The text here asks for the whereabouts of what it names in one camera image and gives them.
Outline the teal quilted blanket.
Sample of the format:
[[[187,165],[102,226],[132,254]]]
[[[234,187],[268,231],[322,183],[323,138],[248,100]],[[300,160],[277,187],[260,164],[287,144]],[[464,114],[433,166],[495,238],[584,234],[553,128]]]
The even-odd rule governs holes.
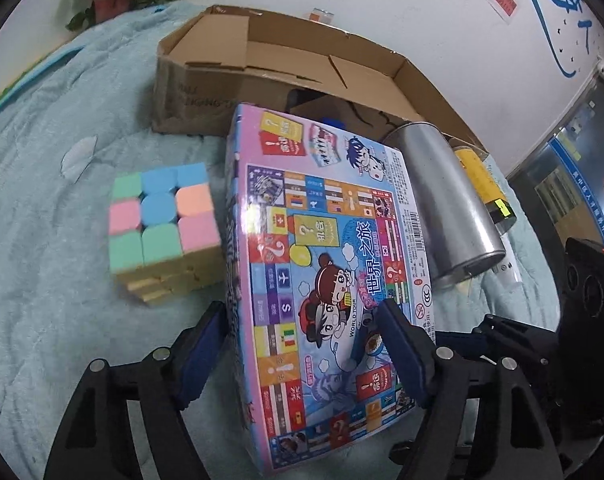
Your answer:
[[[115,177],[204,162],[224,229],[225,139],[150,129],[157,44],[199,14],[176,2],[127,13],[71,42],[62,61],[0,112],[0,452],[20,479],[41,479],[61,417],[95,358],[137,362],[197,324],[224,284],[157,306],[135,300],[109,272],[108,208]],[[559,300],[540,243],[496,162],[518,220],[508,233],[522,283],[486,272],[437,290],[436,329],[470,332],[492,313],[554,330]],[[228,345],[184,419],[212,479],[264,479],[246,447]],[[394,442],[421,411],[344,451],[272,479],[395,478]]]

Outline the silver metal tin can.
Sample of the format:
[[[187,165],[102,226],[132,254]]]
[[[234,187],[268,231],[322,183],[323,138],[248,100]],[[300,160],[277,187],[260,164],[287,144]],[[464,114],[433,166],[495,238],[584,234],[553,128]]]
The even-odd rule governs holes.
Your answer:
[[[410,122],[383,143],[403,155],[436,288],[490,270],[506,256],[494,222],[451,145],[430,122]]]

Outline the brown cardboard box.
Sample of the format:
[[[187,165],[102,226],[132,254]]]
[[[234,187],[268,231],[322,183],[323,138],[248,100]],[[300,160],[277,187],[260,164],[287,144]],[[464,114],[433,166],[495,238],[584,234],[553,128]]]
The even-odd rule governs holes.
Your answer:
[[[402,54],[287,14],[209,6],[158,44],[152,128],[226,136],[240,103],[333,119],[376,141],[406,122],[431,122],[456,140],[482,146]]]

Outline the yellow black tea canister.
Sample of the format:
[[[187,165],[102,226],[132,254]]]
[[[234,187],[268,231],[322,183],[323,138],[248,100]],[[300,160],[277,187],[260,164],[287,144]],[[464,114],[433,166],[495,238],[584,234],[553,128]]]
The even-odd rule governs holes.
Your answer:
[[[504,235],[517,221],[515,211],[511,208],[506,195],[472,148],[458,146],[454,148],[454,153],[484,203],[498,234]]]

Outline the blue wall lettering decal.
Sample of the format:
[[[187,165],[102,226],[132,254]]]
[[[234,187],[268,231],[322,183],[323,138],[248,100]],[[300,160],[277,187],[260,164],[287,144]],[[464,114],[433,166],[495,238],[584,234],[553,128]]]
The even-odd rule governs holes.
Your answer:
[[[529,0],[559,73],[572,79],[599,53],[597,18],[585,0]]]

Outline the blue framed glass door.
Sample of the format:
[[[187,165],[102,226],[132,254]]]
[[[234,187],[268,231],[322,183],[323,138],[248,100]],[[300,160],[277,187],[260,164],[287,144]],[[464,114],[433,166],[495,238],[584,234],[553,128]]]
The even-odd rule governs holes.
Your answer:
[[[508,177],[557,287],[570,237],[604,245],[604,70]]]

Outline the pastel rubik cube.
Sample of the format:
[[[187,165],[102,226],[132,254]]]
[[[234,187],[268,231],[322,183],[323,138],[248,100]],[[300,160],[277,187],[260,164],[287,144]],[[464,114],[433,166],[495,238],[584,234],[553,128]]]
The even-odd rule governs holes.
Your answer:
[[[116,177],[108,235],[112,276],[146,304],[224,280],[222,237],[201,162]]]

